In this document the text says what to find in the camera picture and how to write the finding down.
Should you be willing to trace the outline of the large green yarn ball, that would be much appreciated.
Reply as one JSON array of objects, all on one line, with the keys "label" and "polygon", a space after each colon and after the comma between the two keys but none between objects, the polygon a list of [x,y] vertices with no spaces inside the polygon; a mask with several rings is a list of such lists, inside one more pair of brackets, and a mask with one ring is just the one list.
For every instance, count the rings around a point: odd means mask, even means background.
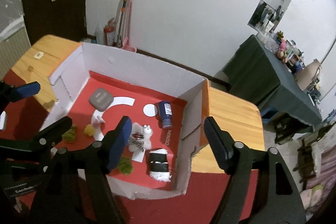
[{"label": "large green yarn ball", "polygon": [[72,125],[68,131],[62,135],[62,139],[67,143],[73,143],[76,140],[76,125]]}]

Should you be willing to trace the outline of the small green yarn ball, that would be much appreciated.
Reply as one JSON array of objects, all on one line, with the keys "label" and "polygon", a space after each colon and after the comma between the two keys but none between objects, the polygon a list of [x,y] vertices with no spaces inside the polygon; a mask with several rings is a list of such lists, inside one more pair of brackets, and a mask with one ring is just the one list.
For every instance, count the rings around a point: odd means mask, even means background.
[{"label": "small green yarn ball", "polygon": [[124,175],[130,175],[134,171],[133,164],[131,162],[131,158],[122,157],[118,163],[117,169],[120,173]]}]

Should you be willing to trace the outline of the yellow toy figure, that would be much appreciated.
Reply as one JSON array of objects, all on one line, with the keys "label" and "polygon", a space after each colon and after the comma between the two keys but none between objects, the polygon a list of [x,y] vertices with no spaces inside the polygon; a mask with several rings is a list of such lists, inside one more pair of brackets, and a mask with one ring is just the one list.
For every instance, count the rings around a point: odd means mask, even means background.
[{"label": "yellow toy figure", "polygon": [[84,128],[84,134],[89,137],[93,137],[95,135],[95,131],[96,129],[91,124],[86,125]]}]

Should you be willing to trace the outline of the pink doll figurine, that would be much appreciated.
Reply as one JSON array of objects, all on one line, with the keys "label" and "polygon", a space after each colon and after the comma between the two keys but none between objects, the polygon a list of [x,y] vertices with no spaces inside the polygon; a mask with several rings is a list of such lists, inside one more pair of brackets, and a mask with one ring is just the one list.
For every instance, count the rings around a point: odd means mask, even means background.
[{"label": "pink doll figurine", "polygon": [[91,125],[95,128],[101,127],[102,124],[105,124],[104,119],[101,116],[94,116],[91,121]]}]

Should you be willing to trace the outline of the grey eyeshadow case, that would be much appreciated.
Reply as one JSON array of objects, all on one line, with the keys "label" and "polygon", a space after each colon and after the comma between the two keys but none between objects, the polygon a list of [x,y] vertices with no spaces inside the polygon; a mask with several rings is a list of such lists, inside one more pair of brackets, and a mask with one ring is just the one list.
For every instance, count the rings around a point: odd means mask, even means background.
[{"label": "grey eyeshadow case", "polygon": [[113,102],[114,96],[104,88],[97,88],[89,98],[89,103],[98,111],[104,112]]}]

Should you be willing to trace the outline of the white plush alpaca toy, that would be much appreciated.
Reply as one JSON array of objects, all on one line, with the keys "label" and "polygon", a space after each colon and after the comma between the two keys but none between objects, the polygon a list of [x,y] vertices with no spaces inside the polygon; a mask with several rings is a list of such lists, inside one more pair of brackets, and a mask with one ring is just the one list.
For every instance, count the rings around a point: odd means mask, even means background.
[{"label": "white plush alpaca toy", "polygon": [[131,128],[131,134],[128,139],[128,149],[130,152],[141,151],[151,149],[151,136],[153,135],[153,129],[149,125],[140,125],[134,122]]}]

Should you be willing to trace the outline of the black white sock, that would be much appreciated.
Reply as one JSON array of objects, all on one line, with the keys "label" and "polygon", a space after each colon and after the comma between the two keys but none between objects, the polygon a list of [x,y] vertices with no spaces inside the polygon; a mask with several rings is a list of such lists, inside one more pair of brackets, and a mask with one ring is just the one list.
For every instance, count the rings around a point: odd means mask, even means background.
[{"label": "black white sock", "polygon": [[171,174],[167,159],[168,151],[164,148],[149,152],[150,177],[162,182],[170,182]]}]

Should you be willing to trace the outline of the dark blue paint bottle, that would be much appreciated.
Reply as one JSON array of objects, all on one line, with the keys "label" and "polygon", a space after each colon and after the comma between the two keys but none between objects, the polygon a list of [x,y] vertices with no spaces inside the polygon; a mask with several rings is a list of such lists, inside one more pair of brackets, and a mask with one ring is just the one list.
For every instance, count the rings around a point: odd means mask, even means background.
[{"label": "dark blue paint bottle", "polygon": [[158,112],[161,119],[163,129],[171,128],[172,125],[172,110],[171,104],[168,101],[161,101],[158,103]]}]

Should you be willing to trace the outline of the white square charger device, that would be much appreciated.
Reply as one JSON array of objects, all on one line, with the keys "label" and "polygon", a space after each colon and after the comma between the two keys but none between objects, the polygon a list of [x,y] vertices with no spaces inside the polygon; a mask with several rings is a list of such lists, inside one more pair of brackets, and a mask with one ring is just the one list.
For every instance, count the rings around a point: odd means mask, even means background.
[{"label": "white square charger device", "polygon": [[6,128],[7,114],[5,111],[1,113],[0,116],[0,130],[3,131]]}]

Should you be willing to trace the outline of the pink curtain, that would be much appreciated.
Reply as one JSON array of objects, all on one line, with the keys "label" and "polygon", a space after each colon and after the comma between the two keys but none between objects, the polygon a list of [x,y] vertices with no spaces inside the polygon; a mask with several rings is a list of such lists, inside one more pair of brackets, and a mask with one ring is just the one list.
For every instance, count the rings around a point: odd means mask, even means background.
[{"label": "pink curtain", "polygon": [[315,214],[335,186],[335,123],[320,129],[307,147],[307,162],[301,165],[301,199],[307,214]]}]

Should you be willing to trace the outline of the red knitted table mat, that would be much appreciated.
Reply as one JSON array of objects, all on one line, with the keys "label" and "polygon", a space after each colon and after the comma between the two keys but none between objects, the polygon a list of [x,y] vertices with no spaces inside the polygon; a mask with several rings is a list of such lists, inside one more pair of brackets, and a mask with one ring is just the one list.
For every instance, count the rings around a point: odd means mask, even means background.
[{"label": "red knitted table mat", "polygon": [[[1,137],[30,140],[40,129],[47,110],[33,97],[11,103]],[[116,197],[126,223],[209,223],[228,184],[222,173],[192,173],[187,193],[163,200],[130,200]]]}]

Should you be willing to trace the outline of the dark wooden door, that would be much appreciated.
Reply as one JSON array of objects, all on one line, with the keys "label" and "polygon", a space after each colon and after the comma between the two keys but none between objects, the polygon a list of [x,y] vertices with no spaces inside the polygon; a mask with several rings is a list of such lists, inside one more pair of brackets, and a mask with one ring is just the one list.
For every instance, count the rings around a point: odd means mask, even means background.
[{"label": "dark wooden door", "polygon": [[79,42],[87,37],[86,0],[22,0],[25,28],[34,44],[45,35]]}]

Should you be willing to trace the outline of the dark green side table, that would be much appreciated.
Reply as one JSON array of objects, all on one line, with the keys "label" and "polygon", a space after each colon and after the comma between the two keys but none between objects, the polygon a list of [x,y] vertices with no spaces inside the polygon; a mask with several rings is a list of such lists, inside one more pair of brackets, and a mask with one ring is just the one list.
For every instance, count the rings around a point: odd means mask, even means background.
[{"label": "dark green side table", "polygon": [[303,132],[322,122],[318,108],[298,87],[294,75],[255,35],[239,46],[223,72],[231,85],[230,94],[255,104],[260,111],[273,107],[288,114],[303,126]]}]

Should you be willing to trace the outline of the beige ceramic jug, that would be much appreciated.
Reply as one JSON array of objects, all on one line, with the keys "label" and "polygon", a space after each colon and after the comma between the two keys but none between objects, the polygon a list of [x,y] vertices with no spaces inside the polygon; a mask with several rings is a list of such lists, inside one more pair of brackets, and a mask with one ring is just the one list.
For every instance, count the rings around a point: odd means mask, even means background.
[{"label": "beige ceramic jug", "polygon": [[308,86],[315,80],[321,72],[321,63],[314,59],[309,65],[304,67],[295,77],[298,87],[305,91]]}]

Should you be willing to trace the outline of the red fire extinguisher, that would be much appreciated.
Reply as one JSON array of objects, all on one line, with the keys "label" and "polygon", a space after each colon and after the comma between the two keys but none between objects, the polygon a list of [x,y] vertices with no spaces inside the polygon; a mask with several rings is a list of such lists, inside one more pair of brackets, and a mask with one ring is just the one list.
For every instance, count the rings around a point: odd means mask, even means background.
[{"label": "red fire extinguisher", "polygon": [[116,22],[114,18],[110,19],[104,27],[104,44],[112,46],[114,42],[114,34],[116,29]]}]

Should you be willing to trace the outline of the orange silver pole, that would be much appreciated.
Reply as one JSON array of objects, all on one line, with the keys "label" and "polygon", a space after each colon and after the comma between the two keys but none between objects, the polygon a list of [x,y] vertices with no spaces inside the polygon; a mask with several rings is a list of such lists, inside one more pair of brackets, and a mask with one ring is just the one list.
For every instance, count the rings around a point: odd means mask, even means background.
[{"label": "orange silver pole", "polygon": [[116,40],[116,47],[118,48],[122,47],[122,25],[123,25],[124,16],[126,13],[126,5],[127,5],[127,0],[122,0],[122,6],[120,9],[120,20],[118,24],[118,32],[117,32],[117,40]]}]

